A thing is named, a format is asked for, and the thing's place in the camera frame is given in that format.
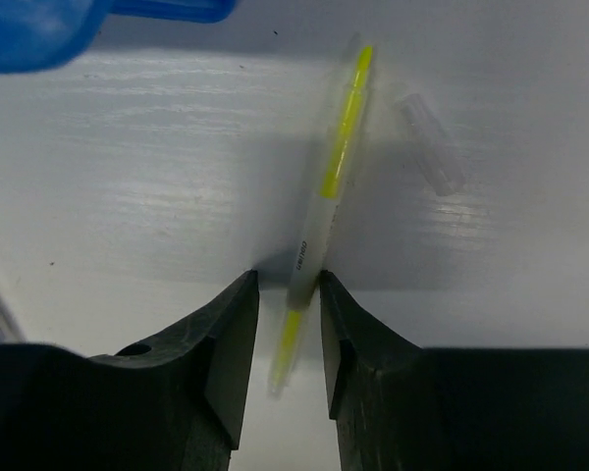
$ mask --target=black plastic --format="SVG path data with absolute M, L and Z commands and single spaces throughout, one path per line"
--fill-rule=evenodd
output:
M 320 288 L 344 471 L 589 470 L 589 350 L 422 349 Z
M 0 470 L 226 470 L 240 442 L 255 272 L 118 355 L 0 345 Z

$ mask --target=white wooden surface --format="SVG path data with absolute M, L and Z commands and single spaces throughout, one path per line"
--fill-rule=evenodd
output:
M 0 77 L 0 291 L 31 340 L 115 352 L 261 270 L 234 471 L 339 469 L 317 328 L 286 396 L 265 384 L 355 34 L 374 90 L 328 266 L 419 344 L 589 345 L 589 1 L 112 17 L 73 64 Z M 405 152 L 387 103 L 406 91 L 458 143 L 463 194 L 437 197 Z

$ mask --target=yellow ink tip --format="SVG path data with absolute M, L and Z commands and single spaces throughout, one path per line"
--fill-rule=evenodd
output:
M 286 324 L 282 330 L 277 354 L 273 361 L 270 378 L 270 389 L 273 395 L 279 395 L 286 384 L 286 379 L 295 362 L 296 347 L 298 344 L 299 331 L 302 315 L 300 311 L 288 311 Z
M 353 87 L 360 88 L 366 84 L 366 75 L 371 67 L 373 58 L 373 46 L 365 46 L 360 52 L 360 57 L 355 66 L 355 76 L 353 78 Z

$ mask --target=screw hole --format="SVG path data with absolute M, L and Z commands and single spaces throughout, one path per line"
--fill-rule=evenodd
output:
M 134 343 L 120 350 L 116 356 L 138 356 L 148 353 L 150 350 L 152 348 L 145 343 Z

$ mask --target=blue plastic object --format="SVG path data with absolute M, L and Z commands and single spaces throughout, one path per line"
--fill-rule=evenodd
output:
M 0 73 L 58 67 L 78 56 L 107 14 L 214 23 L 236 0 L 0 0 Z
M 236 0 L 116 0 L 112 13 L 136 17 L 216 23 L 232 13 Z
M 113 0 L 0 0 L 0 72 L 56 67 L 82 52 Z

